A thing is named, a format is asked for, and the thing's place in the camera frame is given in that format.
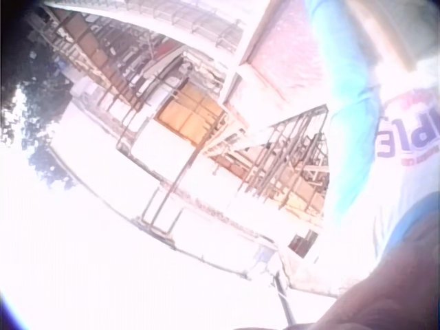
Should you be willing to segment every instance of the person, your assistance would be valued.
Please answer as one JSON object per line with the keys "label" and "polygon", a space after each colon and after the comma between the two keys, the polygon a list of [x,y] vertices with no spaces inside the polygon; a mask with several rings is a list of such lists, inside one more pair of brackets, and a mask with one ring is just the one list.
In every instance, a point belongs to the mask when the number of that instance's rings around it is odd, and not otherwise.
{"label": "person", "polygon": [[387,95],[346,2],[305,3],[331,96],[324,233],[306,258],[333,285],[357,284],[316,324],[288,329],[438,329],[438,81],[409,74]]}

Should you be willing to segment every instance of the building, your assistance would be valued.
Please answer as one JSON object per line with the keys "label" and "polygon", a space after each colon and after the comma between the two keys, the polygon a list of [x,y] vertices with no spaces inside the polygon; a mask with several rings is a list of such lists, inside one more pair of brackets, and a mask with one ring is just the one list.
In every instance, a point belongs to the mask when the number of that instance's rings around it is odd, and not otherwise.
{"label": "building", "polygon": [[[282,251],[293,278],[329,183],[327,97],[303,2],[44,4],[28,22],[75,83],[52,143],[59,161],[165,242],[240,274]],[[372,49],[369,32],[359,29]],[[372,65],[412,65],[387,45]]]}

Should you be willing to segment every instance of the blue sleeve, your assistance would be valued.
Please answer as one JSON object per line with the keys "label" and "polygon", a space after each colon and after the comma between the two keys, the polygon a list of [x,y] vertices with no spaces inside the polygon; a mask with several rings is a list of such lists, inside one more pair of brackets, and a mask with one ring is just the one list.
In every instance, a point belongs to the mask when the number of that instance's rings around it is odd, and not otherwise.
{"label": "blue sleeve", "polygon": [[305,0],[330,88],[330,184],[324,218],[338,224],[366,185],[375,159],[380,100],[344,0]]}

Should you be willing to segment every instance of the tree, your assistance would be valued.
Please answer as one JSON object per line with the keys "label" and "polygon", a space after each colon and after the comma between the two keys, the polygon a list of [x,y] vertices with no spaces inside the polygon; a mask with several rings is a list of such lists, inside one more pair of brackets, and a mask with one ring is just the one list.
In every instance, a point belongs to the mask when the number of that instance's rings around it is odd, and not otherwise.
{"label": "tree", "polygon": [[[32,29],[24,21],[17,25],[13,40],[10,38],[7,47],[2,47],[2,142],[17,143],[20,134],[21,148],[38,176],[49,186],[63,182],[68,189],[74,181],[48,146],[53,133],[51,126],[60,120],[71,99],[72,84],[60,73],[51,48],[31,42],[28,35]],[[17,115],[14,97],[18,90],[25,95],[25,110]]]}

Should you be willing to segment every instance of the pole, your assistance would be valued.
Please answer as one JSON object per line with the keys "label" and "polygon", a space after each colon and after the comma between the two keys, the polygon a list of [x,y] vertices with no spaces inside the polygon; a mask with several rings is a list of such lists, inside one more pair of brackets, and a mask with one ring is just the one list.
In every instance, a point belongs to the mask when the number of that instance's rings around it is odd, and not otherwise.
{"label": "pole", "polygon": [[157,217],[159,216],[159,213],[162,211],[162,208],[164,208],[164,205],[170,195],[175,191],[176,187],[179,185],[180,181],[188,171],[188,169],[193,165],[194,161],[196,160],[197,156],[200,154],[201,150],[204,148],[206,142],[209,140],[212,132],[214,131],[215,127],[220,123],[220,121],[223,119],[225,115],[225,111],[223,110],[221,114],[217,117],[215,122],[211,125],[210,129],[206,132],[203,139],[201,139],[200,143],[197,145],[196,149],[192,152],[192,155],[188,158],[188,161],[185,163],[184,167],[180,170],[180,173],[176,177],[175,181],[171,185],[171,187],[168,189],[168,192],[166,193],[164,199],[162,200],[161,204],[159,205],[159,208],[157,209],[156,213],[154,214],[153,219],[150,222],[150,228],[153,227]]}

